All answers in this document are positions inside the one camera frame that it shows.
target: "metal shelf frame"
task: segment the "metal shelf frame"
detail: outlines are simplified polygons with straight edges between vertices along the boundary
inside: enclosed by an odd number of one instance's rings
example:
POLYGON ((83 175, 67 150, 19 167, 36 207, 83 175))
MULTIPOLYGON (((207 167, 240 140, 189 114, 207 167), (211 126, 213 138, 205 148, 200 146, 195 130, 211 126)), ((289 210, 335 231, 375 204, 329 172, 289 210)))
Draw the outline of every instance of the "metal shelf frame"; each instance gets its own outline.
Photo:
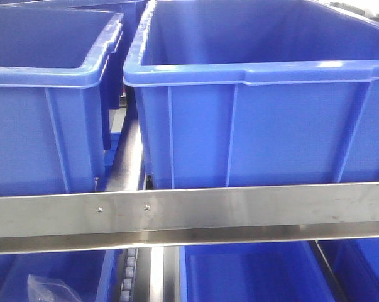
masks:
POLYGON ((107 192, 0 197, 0 254, 379 237, 379 182, 143 189, 136 111, 107 192))

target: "blue container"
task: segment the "blue container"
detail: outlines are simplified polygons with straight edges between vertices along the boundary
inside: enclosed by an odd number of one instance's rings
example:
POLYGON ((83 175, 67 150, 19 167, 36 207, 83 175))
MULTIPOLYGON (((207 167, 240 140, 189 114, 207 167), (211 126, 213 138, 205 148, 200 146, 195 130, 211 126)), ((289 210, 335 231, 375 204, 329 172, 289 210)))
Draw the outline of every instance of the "blue container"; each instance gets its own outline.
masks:
POLYGON ((83 302, 111 302, 116 250, 0 255, 0 302, 28 302, 29 274, 60 279, 83 302))
POLYGON ((158 189, 379 181, 379 24, 363 17, 149 1, 124 82, 158 189))
POLYGON ((348 301, 379 302, 379 238, 319 244, 348 301))
POLYGON ((123 39, 115 54, 109 56, 108 73, 103 83, 103 91, 107 91, 109 97, 102 103, 102 135, 104 149, 111 148, 111 134, 109 129, 108 109, 119 109, 119 97, 122 94, 122 66, 126 54, 138 27, 141 14, 146 6, 145 0, 0 0, 1 4, 15 4, 32 8, 79 8, 100 9, 123 13, 123 39))
POLYGON ((180 248, 181 301, 335 301, 307 242, 180 248))
POLYGON ((94 190, 121 17, 0 6, 0 196, 94 190))
POLYGON ((0 0, 7 1, 17 5, 35 8, 79 8, 79 9, 100 9, 105 11, 114 11, 123 13, 123 40, 121 42, 121 51, 118 57, 114 59, 113 66, 116 72, 120 72, 120 76, 113 75, 111 79, 116 84, 114 98, 109 100, 110 109, 119 109, 119 96, 122 93, 122 66, 124 64, 126 54, 131 46, 133 37, 135 36, 141 14, 146 6, 146 0, 0 0))

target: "bin handle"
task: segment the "bin handle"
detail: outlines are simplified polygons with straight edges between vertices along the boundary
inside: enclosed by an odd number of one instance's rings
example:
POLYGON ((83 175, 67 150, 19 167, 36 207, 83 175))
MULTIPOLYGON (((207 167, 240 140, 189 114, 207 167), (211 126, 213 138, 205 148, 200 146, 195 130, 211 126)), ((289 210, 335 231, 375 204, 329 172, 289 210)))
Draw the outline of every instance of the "bin handle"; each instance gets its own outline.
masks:
POLYGON ((109 43, 108 43, 108 50, 111 53, 116 53, 118 50, 118 46, 120 44, 120 41, 122 39, 123 34, 122 32, 122 24, 118 23, 116 26, 116 30, 114 31, 109 43))

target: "plastic storage crate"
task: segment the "plastic storage crate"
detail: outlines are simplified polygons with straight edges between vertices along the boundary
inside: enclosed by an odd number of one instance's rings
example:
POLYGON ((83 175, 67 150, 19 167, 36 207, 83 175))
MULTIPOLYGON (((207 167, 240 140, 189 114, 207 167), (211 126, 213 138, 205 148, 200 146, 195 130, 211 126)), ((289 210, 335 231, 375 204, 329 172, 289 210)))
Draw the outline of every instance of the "plastic storage crate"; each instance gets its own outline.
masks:
POLYGON ((94 190, 121 18, 0 6, 0 196, 94 190))
POLYGON ((135 36, 141 14, 146 6, 146 0, 39 0, 39 1, 16 1, 7 0, 8 3, 35 8, 79 8, 79 9, 101 9, 123 13, 123 41, 121 43, 120 56, 113 62, 113 66, 121 73, 120 77, 114 76, 112 81, 119 85, 114 89, 115 98, 110 99, 110 109, 119 109, 119 96, 122 93, 122 66, 128 53, 129 47, 135 36))
POLYGON ((158 189, 379 181, 379 24, 364 17, 149 1, 124 82, 158 189))
POLYGON ((181 301, 335 301, 307 242, 180 248, 181 301))
POLYGON ((111 302, 116 250, 0 255, 0 302, 29 302, 29 274, 60 279, 83 302, 111 302))
POLYGON ((348 301, 379 302, 379 238, 319 244, 348 301))
POLYGON ((135 35, 141 14, 146 6, 145 0, 41 0, 41 1, 17 1, 17 0, 0 0, 0 3, 15 4, 18 6, 32 8, 79 8, 79 9, 100 9, 123 13, 123 39, 118 51, 109 57, 109 76, 107 79, 107 90, 110 97, 107 102, 103 103, 102 108, 102 126, 104 148, 111 147, 110 130, 109 130, 109 113, 108 109, 119 109, 119 97, 122 94, 122 66, 126 54, 135 35))

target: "metal rack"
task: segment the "metal rack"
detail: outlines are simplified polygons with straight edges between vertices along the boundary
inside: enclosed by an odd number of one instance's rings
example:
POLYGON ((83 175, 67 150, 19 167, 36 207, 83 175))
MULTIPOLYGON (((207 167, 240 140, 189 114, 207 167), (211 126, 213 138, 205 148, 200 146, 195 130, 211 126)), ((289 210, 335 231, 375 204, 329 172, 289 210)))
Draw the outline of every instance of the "metal rack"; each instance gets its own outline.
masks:
POLYGON ((133 301, 156 302, 179 300, 178 245, 312 240, 321 256, 318 239, 379 237, 379 182, 142 191, 145 180, 128 108, 107 192, 1 197, 0 254, 144 247, 135 288, 148 290, 133 301))

